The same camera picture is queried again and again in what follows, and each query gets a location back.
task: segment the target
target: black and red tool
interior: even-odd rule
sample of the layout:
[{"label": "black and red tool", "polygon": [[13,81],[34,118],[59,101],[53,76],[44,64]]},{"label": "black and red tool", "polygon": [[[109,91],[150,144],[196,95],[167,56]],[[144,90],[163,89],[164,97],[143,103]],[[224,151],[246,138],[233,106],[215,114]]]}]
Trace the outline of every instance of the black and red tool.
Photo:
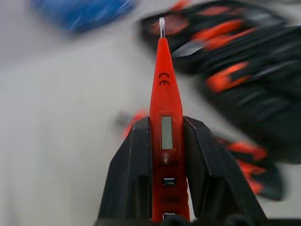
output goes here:
[{"label": "black and red tool", "polygon": [[284,198],[283,178],[277,167],[268,160],[265,149],[246,142],[215,138],[236,159],[254,194],[276,201]]},{"label": "black and red tool", "polygon": [[[165,21],[160,18],[155,76],[150,101],[152,127],[153,197],[152,220],[159,222],[166,214],[190,219],[184,159],[183,113],[174,68],[164,34]],[[165,180],[175,183],[165,184]],[[165,202],[166,197],[177,197]]]}]

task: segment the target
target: red accent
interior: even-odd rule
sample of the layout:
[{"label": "red accent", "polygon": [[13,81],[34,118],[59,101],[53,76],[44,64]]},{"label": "red accent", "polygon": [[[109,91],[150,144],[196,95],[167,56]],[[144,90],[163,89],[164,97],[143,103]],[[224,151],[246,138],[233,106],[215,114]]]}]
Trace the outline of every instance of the red accent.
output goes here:
[{"label": "red accent", "polygon": [[243,35],[246,35],[246,34],[252,32],[254,30],[255,30],[255,28],[252,28],[252,29],[246,30],[244,32],[241,32],[241,33],[238,33],[238,34],[235,34],[235,35],[226,35],[226,34],[224,34],[224,35],[214,37],[214,38],[210,39],[209,42],[206,43],[206,45],[204,47],[208,50],[213,50],[213,49],[220,48],[222,46],[227,45],[232,40],[237,39],[237,38],[239,38]]},{"label": "red accent", "polygon": [[205,10],[199,12],[198,14],[202,16],[215,16],[227,12],[229,10],[231,10],[231,8],[227,6],[212,6],[206,8]]},{"label": "red accent", "polygon": [[130,130],[131,130],[132,126],[133,126],[133,124],[134,124],[136,121],[138,121],[138,120],[140,120],[140,119],[146,117],[147,115],[148,115],[148,113],[147,113],[146,110],[139,110],[139,111],[137,112],[137,114],[134,116],[134,118],[131,120],[131,122],[129,123],[129,125],[124,129],[124,131],[123,131],[123,133],[122,133],[122,136],[123,136],[123,137],[127,137],[127,136],[128,136],[128,133],[130,132]]},{"label": "red accent", "polygon": [[[189,25],[189,21],[180,15],[168,15],[165,17],[165,35],[177,34]],[[150,32],[160,35],[160,27],[158,22],[154,22],[150,28]]]},{"label": "red accent", "polygon": [[[190,219],[183,143],[183,113],[180,94],[166,38],[158,41],[155,77],[150,101],[153,157],[152,220],[160,222],[164,213]],[[173,149],[162,150],[161,117],[172,117]],[[176,179],[175,186],[163,186],[163,178]]]},{"label": "red accent", "polygon": [[248,144],[243,143],[243,142],[233,143],[228,147],[228,149],[230,151],[234,151],[234,152],[252,154],[253,159],[255,161],[260,160],[260,159],[264,159],[268,156],[268,153],[265,149],[260,148],[260,147],[256,147],[256,146],[252,146],[252,145],[248,145]]},{"label": "red accent", "polygon": [[172,7],[172,11],[180,11],[183,8],[185,8],[187,5],[189,5],[189,3],[191,2],[191,0],[179,0],[178,2],[176,2],[173,7]]},{"label": "red accent", "polygon": [[265,168],[261,168],[244,161],[237,160],[240,165],[241,171],[244,174],[247,182],[249,183],[254,194],[259,194],[263,190],[263,185],[252,180],[252,174],[261,174],[266,172]]},{"label": "red accent", "polygon": [[230,20],[227,22],[224,22],[222,24],[219,24],[215,27],[202,30],[198,33],[196,33],[192,39],[193,40],[200,40],[200,41],[206,41],[209,39],[212,39],[214,37],[220,36],[225,33],[229,33],[231,31],[235,31],[241,27],[241,20]]},{"label": "red accent", "polygon": [[240,79],[232,81],[231,74],[242,68],[245,68],[247,65],[247,62],[242,62],[237,65],[228,67],[227,69],[220,71],[206,79],[206,84],[212,91],[216,93],[237,86],[240,83],[243,83],[244,81],[248,80],[250,76],[244,76]]}]

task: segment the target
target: red plastic body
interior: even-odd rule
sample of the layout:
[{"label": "red plastic body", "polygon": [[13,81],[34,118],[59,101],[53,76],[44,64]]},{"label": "red plastic body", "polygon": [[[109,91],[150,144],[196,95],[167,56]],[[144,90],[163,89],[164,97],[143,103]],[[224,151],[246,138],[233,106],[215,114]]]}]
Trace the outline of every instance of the red plastic body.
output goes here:
[{"label": "red plastic body", "polygon": [[[162,221],[164,213],[175,213],[189,220],[182,104],[166,38],[158,41],[150,104],[153,161],[152,220]],[[171,116],[172,119],[172,149],[162,149],[162,116]],[[164,186],[163,178],[175,178],[175,185]]]}]

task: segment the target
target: black pouch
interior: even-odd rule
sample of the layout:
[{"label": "black pouch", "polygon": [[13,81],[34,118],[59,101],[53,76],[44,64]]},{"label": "black pouch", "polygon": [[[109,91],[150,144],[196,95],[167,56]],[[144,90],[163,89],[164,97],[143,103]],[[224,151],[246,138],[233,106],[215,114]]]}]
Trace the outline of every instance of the black pouch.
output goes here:
[{"label": "black pouch", "polygon": [[[231,51],[212,52],[197,78],[201,93],[271,158],[295,163],[301,161],[300,39],[301,28],[289,27],[247,45],[237,42]],[[211,82],[223,75],[233,85],[218,90]]]},{"label": "black pouch", "polygon": [[188,45],[188,54],[178,55],[177,49],[189,43],[196,33],[210,29],[231,20],[241,20],[244,29],[261,27],[283,27],[287,20],[265,8],[234,0],[218,0],[197,4],[179,11],[169,10],[148,16],[139,21],[139,32],[143,41],[154,51],[160,37],[158,20],[165,17],[166,38],[168,39],[176,70],[184,73],[196,72],[201,62],[207,58],[209,50],[202,43]]}]

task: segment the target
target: screwdriver tip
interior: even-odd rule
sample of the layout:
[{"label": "screwdriver tip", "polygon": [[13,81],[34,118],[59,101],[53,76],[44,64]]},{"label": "screwdriver tip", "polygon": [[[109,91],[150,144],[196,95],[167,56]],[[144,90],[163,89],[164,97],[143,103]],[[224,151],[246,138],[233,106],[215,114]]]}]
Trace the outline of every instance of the screwdriver tip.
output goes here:
[{"label": "screwdriver tip", "polygon": [[161,38],[165,38],[165,20],[164,20],[164,17],[160,17],[159,26],[160,26],[160,36],[161,36]]}]

